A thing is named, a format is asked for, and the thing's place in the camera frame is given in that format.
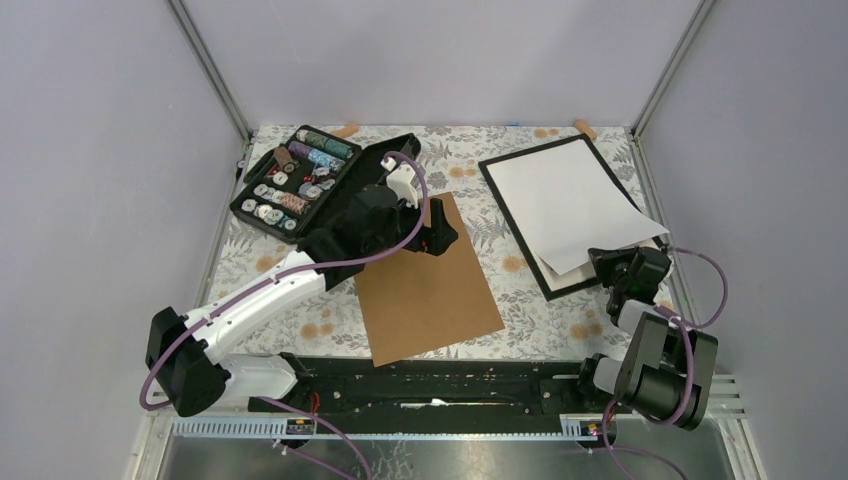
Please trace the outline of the brown cardboard backing board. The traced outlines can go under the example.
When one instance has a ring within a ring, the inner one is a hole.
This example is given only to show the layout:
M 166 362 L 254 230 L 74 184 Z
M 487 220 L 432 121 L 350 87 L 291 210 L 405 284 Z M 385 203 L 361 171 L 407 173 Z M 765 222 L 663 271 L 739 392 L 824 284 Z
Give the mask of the brown cardboard backing board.
M 459 234 L 446 253 L 402 250 L 355 276 L 376 367 L 505 328 L 453 195 L 437 198 Z

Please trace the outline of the cream paper mat board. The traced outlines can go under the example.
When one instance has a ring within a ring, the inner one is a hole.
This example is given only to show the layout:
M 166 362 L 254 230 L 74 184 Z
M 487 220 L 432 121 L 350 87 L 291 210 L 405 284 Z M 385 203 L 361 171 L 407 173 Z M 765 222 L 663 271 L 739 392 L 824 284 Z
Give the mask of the cream paper mat board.
M 532 251 L 527 251 L 524 255 L 546 296 L 568 295 L 570 292 L 600 284 L 591 261 L 566 273 L 558 274 Z

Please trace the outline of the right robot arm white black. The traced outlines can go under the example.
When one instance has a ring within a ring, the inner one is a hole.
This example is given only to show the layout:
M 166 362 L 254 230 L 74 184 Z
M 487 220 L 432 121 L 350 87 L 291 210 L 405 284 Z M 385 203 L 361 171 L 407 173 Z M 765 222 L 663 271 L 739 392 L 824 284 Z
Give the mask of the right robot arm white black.
M 583 361 L 575 402 L 597 412 L 614 400 L 652 422 L 695 429 L 707 410 L 718 340 L 656 302 L 672 267 L 667 250 L 591 248 L 588 256 L 609 293 L 606 313 L 630 344 L 621 360 L 597 353 Z

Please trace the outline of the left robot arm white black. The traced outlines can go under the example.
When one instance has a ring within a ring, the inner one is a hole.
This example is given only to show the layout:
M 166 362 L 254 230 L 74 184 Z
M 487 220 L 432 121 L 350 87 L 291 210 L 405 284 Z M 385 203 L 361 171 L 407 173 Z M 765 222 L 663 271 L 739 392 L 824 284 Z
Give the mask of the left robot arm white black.
M 388 176 L 365 186 L 283 260 L 234 293 L 185 314 L 167 307 L 151 321 L 140 406 L 171 406 L 181 417 L 221 401 L 268 397 L 296 411 L 310 385 L 281 356 L 236 354 L 234 348 L 280 311 L 331 290 L 401 250 L 439 256 L 458 238 L 424 169 L 392 152 Z

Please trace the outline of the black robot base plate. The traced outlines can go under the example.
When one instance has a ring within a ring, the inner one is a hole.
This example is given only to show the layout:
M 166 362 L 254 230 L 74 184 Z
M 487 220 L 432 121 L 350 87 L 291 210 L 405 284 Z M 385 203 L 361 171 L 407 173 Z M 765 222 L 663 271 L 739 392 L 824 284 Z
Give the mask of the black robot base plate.
M 279 406 L 249 396 L 248 412 L 280 414 L 291 406 L 339 429 L 540 431 L 560 415 L 601 414 L 612 400 L 579 389 L 583 362 L 408 360 L 376 367 L 367 359 L 281 357 L 294 369 L 293 389 Z

